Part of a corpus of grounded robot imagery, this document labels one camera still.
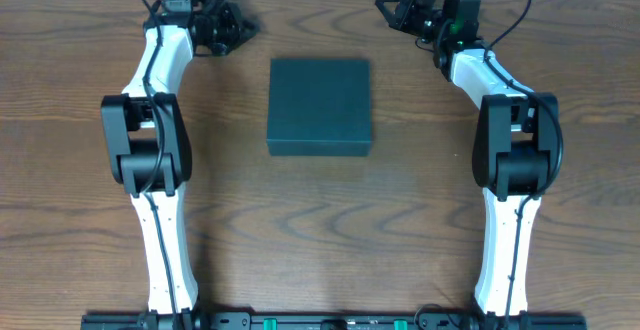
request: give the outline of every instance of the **black cable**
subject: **black cable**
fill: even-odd
[[[422,39],[420,39],[420,37],[417,37],[417,38],[416,38],[416,47],[417,47],[418,49],[420,49],[420,50],[424,50],[424,51],[428,51],[428,52],[431,52],[431,53],[432,53],[432,52],[433,52],[433,50],[431,50],[431,49],[426,49],[426,48],[423,48],[422,46],[418,45],[418,41],[421,41],[421,40],[422,40]]]
[[[417,326],[418,328],[420,328],[420,324],[418,324],[418,316],[420,316],[422,314],[422,310],[424,310],[427,307],[435,307],[438,308],[440,310],[444,310],[444,308],[441,305],[438,304],[434,304],[434,303],[430,303],[430,304],[424,304],[422,305],[418,311],[416,311],[416,314],[413,315],[413,324],[415,326]],[[451,317],[451,315],[449,313],[447,314],[447,318],[449,318],[449,321],[451,322],[451,325],[455,326],[456,328],[460,329],[460,323],[456,323],[455,321],[453,321],[453,318]]]
[[[156,127],[156,137],[158,138],[158,156],[156,157],[156,161],[154,163],[153,169],[151,171],[151,175],[149,179],[144,184],[140,193],[144,194],[145,198],[149,202],[149,207],[151,208],[151,212],[153,213],[153,217],[156,224],[156,229],[158,232],[158,243],[160,244],[160,252],[162,254],[162,261],[164,262],[165,271],[167,274],[167,283],[169,286],[169,298],[171,300],[171,312],[172,312],[172,323],[175,326],[176,323],[176,301],[175,294],[173,292],[173,279],[171,277],[171,269],[169,267],[169,260],[167,256],[167,250],[164,244],[164,237],[162,236],[162,229],[160,227],[160,219],[158,217],[158,207],[153,201],[153,198],[148,193],[149,189],[153,185],[156,177],[158,176],[158,172],[160,171],[160,166],[162,164],[162,159],[164,157],[165,150],[165,137],[164,137],[164,123],[162,121],[162,117],[160,114],[160,107],[155,102],[153,95],[151,94],[151,70],[153,69],[153,64],[155,63],[156,58],[158,57],[158,53],[160,52],[160,48],[162,47],[162,30],[160,29],[160,21],[156,16],[156,13],[153,11],[147,0],[141,0],[144,6],[149,11],[149,16],[152,18],[155,28],[158,31],[157,39],[156,39],[156,47],[153,49],[153,53],[151,54],[151,59],[149,59],[149,63],[147,64],[147,68],[144,72],[144,76],[142,77],[142,86],[144,87],[144,92],[151,104],[151,110],[153,112],[153,121]]]
[[[436,49],[440,49],[440,43],[442,43],[442,38],[444,37],[444,32],[447,31],[447,33],[449,32],[449,25],[453,24],[453,20],[451,19],[447,19],[445,20],[444,24],[442,24],[442,28],[440,28],[440,31],[438,33],[438,38],[436,39]]]
[[[484,51],[485,63],[487,64],[489,69],[491,69],[491,71],[498,78],[500,78],[500,80],[504,81],[504,83],[507,84],[507,86],[509,86],[510,88],[526,95],[530,99],[533,99],[535,104],[538,105],[538,111],[540,111],[540,108],[542,108],[545,112],[547,112],[547,114],[549,114],[549,116],[551,117],[551,120],[553,121],[553,126],[555,128],[557,142],[558,142],[557,158],[553,166],[553,170],[550,172],[549,176],[547,177],[547,181],[538,191],[528,195],[520,203],[519,208],[516,210],[516,217],[517,217],[516,238],[515,238],[515,244],[514,244],[514,250],[513,250],[513,261],[511,264],[511,275],[509,276],[509,291],[507,293],[507,305],[506,305],[504,321],[500,324],[499,328],[509,327],[509,312],[511,310],[513,285],[515,282],[516,265],[518,263],[518,250],[520,247],[520,232],[522,230],[522,217],[524,213],[524,207],[532,199],[540,198],[542,194],[544,194],[544,192],[547,189],[549,189],[549,187],[551,187],[553,182],[556,180],[558,173],[560,172],[560,167],[562,166],[562,160],[564,157],[564,140],[562,136],[562,129],[560,127],[560,122],[558,121],[557,116],[553,113],[549,105],[547,105],[546,102],[540,99],[540,97],[536,95],[534,92],[523,89],[522,87],[515,85],[514,79],[507,79],[506,76],[500,73],[500,71],[498,71],[498,69],[491,63],[491,57],[489,56],[489,51],[491,51],[497,43],[499,43],[502,39],[504,39],[507,35],[509,35],[509,33],[511,33],[520,24],[520,22],[522,22],[522,20],[527,16],[529,9],[531,8],[532,1],[533,0],[527,0],[527,5],[524,11],[522,12],[522,15],[520,15],[520,17],[518,18],[518,20],[516,20],[516,22],[513,23],[513,25],[511,25],[511,27],[509,27],[504,33],[502,33],[502,35],[498,36]]]
[[[160,253],[162,253],[162,262],[164,263],[164,270],[167,276],[167,285],[169,286],[169,298],[171,299],[171,313],[173,315],[171,323],[173,324],[173,329],[175,329],[176,324],[176,304],[175,304],[175,294],[173,292],[173,277],[171,276],[171,270],[169,268],[169,259],[167,256],[167,248],[164,245],[164,237],[162,236],[162,227],[160,226],[160,216],[158,216],[158,206],[156,206],[151,194],[145,193],[144,196],[149,201],[149,206],[151,206],[151,212],[153,213],[153,220],[156,223],[156,230],[158,232],[158,243],[160,244]]]

